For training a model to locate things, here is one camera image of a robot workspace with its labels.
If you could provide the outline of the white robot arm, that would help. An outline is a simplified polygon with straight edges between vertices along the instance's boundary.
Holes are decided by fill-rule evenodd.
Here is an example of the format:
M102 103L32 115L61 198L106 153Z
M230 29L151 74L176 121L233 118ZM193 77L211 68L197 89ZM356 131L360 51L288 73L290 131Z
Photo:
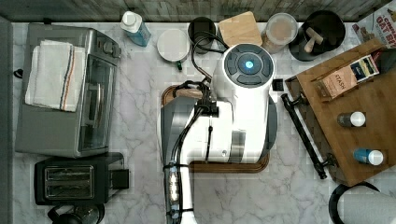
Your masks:
M203 96L178 96L161 108L157 136L162 152L166 224L197 224L190 164L256 163L270 150L269 94L276 65L254 44L225 50L211 78L188 81Z

